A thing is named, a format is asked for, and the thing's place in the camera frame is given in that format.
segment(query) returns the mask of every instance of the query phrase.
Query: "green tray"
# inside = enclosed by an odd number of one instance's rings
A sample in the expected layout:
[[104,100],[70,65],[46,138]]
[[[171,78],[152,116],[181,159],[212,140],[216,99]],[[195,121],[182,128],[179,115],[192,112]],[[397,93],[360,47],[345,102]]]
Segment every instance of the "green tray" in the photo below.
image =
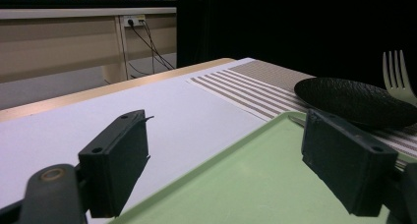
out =
[[301,160],[303,129],[286,112],[114,219],[117,223],[386,223],[350,215]]

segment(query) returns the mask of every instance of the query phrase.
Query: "electrical outlet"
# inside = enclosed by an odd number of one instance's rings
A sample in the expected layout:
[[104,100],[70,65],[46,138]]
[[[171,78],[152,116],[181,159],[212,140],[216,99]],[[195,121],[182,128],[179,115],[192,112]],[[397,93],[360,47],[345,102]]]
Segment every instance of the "electrical outlet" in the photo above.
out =
[[124,16],[123,17],[124,20],[124,25],[125,27],[130,27],[129,25],[129,21],[133,21],[133,26],[142,26],[144,23],[142,23],[141,21],[145,20],[145,15],[133,15],[133,16]]

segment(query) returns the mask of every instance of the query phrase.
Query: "white plastic fork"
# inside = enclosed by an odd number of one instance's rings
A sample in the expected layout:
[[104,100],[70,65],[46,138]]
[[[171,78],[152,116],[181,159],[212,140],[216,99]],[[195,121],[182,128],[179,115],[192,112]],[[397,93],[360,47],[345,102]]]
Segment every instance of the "white plastic fork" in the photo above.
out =
[[388,93],[399,100],[410,103],[417,107],[417,96],[414,94],[411,88],[410,81],[408,79],[407,69],[405,68],[404,55],[402,50],[393,51],[393,62],[391,52],[388,52],[387,56],[384,52],[383,56],[383,72],[384,82]]

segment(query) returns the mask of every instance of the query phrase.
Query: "desk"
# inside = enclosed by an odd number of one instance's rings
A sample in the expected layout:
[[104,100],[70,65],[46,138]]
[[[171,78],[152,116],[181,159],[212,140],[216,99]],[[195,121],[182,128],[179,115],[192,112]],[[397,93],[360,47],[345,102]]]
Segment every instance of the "desk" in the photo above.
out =
[[147,16],[158,52],[175,53],[175,7],[1,9],[0,83],[98,66],[109,83],[125,81],[129,58],[151,56],[126,36],[124,16],[138,14]]
[[309,77],[250,58],[220,59],[0,111],[0,206],[22,198],[27,178],[40,168],[76,165],[76,154],[115,117],[145,109],[154,116],[147,123],[151,159],[125,206],[133,207],[266,123],[187,82],[231,68],[245,71],[251,63],[283,71],[284,85],[297,81],[288,76]]

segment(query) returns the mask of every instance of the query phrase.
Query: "dark oval object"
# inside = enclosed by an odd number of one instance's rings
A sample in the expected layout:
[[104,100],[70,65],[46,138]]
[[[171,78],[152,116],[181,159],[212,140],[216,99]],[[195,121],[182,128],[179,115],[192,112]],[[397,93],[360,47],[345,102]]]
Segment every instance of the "dark oval object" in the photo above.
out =
[[337,115],[356,126],[403,128],[417,123],[417,107],[371,84],[312,78],[297,83],[294,91],[310,107]]

